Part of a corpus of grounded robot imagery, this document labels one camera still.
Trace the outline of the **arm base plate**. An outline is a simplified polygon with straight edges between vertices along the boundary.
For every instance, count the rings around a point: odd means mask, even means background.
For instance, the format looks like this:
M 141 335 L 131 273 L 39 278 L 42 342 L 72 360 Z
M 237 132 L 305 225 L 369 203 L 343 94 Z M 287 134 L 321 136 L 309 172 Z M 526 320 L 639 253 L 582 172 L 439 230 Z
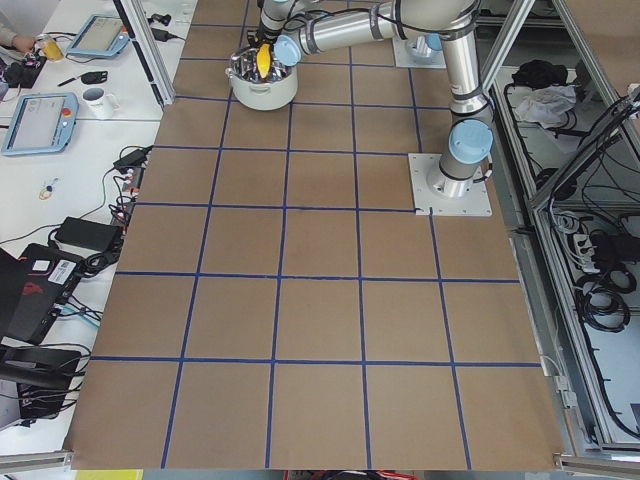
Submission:
M 410 153 L 414 212 L 423 216 L 490 217 L 492 208 L 481 166 L 471 179 L 452 180 L 440 170 L 440 154 Z
M 437 34 L 393 39 L 395 66 L 400 68 L 445 69 L 443 47 Z

